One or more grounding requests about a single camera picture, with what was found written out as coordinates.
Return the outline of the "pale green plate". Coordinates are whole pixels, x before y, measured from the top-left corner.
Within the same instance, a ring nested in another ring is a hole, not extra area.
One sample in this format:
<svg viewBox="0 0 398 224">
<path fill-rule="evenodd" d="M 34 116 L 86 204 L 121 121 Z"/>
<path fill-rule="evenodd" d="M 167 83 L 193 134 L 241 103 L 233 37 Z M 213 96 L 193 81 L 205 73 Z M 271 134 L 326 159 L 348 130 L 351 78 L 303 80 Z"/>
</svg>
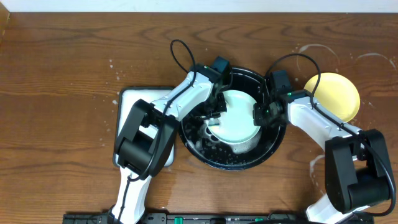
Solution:
<svg viewBox="0 0 398 224">
<path fill-rule="evenodd" d="M 227 90 L 223 92 L 227 112 L 221 113 L 218 118 L 219 126 L 208 126 L 210 133 L 227 144 L 236 144 L 254 137 L 260 130 L 254 125 L 252 115 L 256 100 L 243 91 Z"/>
</svg>

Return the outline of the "yellow plate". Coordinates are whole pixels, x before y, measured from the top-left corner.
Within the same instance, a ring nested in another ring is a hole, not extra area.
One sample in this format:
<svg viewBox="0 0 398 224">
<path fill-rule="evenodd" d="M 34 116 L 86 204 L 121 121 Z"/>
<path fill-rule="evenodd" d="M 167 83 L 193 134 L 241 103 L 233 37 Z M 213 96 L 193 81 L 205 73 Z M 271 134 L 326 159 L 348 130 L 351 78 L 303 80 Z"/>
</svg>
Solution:
<svg viewBox="0 0 398 224">
<path fill-rule="evenodd" d="M 354 84 L 346 77 L 331 72 L 321 73 L 315 98 L 346 123 L 357 115 L 361 103 Z"/>
</svg>

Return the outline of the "yellow blue sponge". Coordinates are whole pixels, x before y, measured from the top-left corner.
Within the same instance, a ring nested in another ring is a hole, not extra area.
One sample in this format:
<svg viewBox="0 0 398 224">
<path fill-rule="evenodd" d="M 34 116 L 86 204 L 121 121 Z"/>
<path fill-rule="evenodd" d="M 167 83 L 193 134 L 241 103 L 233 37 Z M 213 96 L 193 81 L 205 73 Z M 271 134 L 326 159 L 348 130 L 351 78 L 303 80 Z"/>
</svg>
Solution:
<svg viewBox="0 0 398 224">
<path fill-rule="evenodd" d="M 219 126 L 220 125 L 220 121 L 218 118 L 210 118 L 208 120 L 208 126 L 212 127 L 212 126 Z"/>
</svg>

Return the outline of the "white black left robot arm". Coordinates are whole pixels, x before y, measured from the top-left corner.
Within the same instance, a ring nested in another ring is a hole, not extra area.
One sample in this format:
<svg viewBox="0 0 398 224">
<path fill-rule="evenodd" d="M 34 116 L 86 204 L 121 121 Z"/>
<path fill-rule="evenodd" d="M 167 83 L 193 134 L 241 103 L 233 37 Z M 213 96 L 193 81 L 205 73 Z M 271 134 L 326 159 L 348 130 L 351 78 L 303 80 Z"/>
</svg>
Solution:
<svg viewBox="0 0 398 224">
<path fill-rule="evenodd" d="M 194 109 L 197 118 L 218 118 L 227 110 L 222 95 L 231 66 L 194 65 L 170 93 L 150 103 L 137 100 L 118 134 L 114 160 L 121 169 L 118 201 L 111 210 L 113 223 L 137 223 L 152 177 L 164 167 L 181 121 Z"/>
</svg>

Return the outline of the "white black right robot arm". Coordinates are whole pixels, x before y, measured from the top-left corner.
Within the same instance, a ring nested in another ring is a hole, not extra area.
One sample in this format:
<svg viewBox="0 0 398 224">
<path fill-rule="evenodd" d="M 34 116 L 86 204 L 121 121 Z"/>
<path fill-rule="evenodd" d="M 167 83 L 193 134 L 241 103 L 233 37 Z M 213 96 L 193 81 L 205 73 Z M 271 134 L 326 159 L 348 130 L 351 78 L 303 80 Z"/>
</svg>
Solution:
<svg viewBox="0 0 398 224">
<path fill-rule="evenodd" d="M 397 193 L 383 134 L 363 131 L 326 110 L 307 90 L 275 96 L 253 106 L 254 124 L 272 128 L 292 124 L 309 135 L 323 150 L 325 195 L 306 211 L 313 223 L 341 223 L 367 208 L 390 201 L 380 217 L 390 214 Z"/>
</svg>

